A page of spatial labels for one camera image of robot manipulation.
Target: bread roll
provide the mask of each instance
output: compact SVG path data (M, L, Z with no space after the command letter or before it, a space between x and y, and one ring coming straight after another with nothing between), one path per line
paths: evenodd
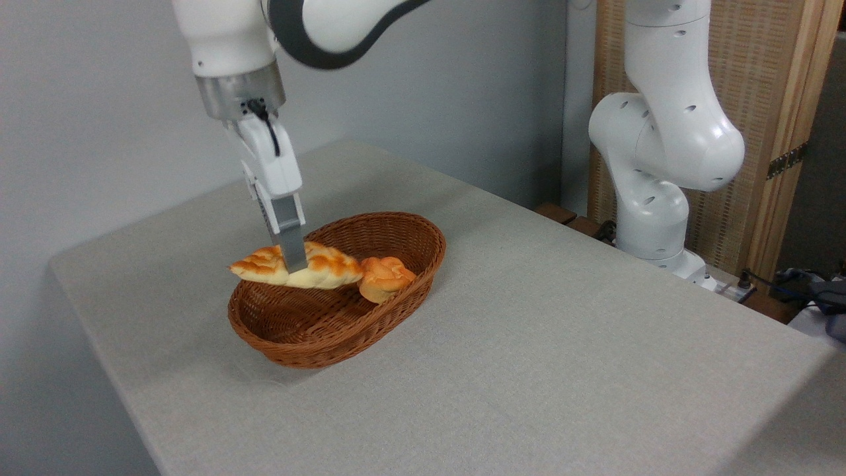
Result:
M396 257L368 257L361 261L364 275L359 292L370 302L382 304L417 277Z
M266 246L233 263L229 270L242 280L303 289L334 289L361 279L358 261L337 248L307 241L305 257L308 268L290 274L279 246Z

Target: oval basket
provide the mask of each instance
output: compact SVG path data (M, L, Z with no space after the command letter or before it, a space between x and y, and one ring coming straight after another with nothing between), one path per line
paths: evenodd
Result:
M247 344L286 367L322 368L346 360L403 322L429 294L446 253L443 233L413 213L364 213L305 237L356 259L395 256L417 274L380 305L358 287L302 290L241 281L229 299L229 323Z

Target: metal hinge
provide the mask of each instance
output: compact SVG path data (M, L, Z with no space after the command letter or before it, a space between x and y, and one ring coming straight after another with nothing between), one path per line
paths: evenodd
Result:
M802 162L805 158L805 149L807 148L808 142L770 162L770 168L766 172L766 179L769 180L780 175L785 170L791 169L797 163Z

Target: basket rim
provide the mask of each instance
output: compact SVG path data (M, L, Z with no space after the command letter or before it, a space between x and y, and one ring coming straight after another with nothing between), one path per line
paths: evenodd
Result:
M324 224L320 228L311 231L306 237L306 240L309 240L310 237L316 235L322 231L330 230L332 228L336 228L338 226L343 226L350 221L358 221L362 219L368 219L372 217L394 217L394 218L401 218L401 219L409 219L416 222L422 222L427 228L432 231L432 235L436 238L438 245L443 252L438 253L435 258L426 265L423 271L418 274L417 279L411 283L411 285L406 286L402 290L400 290L395 295L388 298L387 301L383 302L382 304L377 305L373 309L371 309L368 313L362 316L359 320L355 323L350 325L349 327L343 330L335 330L328 335L322 336L320 340L314 341L307 341L301 342L297 344L290 344L290 343L280 343L274 342L272 340L262 339L255 333L253 333L247 326L241 321L240 313L233 312L228 313L229 320L232 321L237 319L238 326L236 327L236 333L240 334L241 332L247 333L251 340L257 340L263 346L270 346L273 348L274 351L299 351L306 347L321 347L321 348L328 348L334 347L338 344L345 342L346 340L353 339L360 331L364 328L370 327L376 322L382 315L385 313L389 313L394 307L396 307L403 299L411 294L417 292L423 285L431 283L434 280L436 271L441 267L441 263L446 256L446 248L447 248L447 240L446 237L443 235L443 232L433 224L429 219L426 217L419 215L417 213L411 212L400 212L400 211L386 211L386 212L369 212L369 213L358 213L356 215L352 215L350 217L345 217L342 219L335 220L331 223ZM235 298L235 292L239 290L239 288L243 286L251 285L249 281L241 280L236 286L235 290L233 290L233 294L230 297L229 301L230 304L233 302Z

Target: woven panel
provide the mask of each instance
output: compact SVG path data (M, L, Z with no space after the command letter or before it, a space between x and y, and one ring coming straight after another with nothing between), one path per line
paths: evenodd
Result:
M617 91L635 91L624 72L625 0L598 4L595 102ZM686 246L729 273L743 267L762 178L774 157L772 137L790 67L802 3L795 0L714 0L710 66L717 97L743 133L746 157L738 176L711 193L685 191L690 200ZM616 204L602 158L591 154L588 214L614 219Z

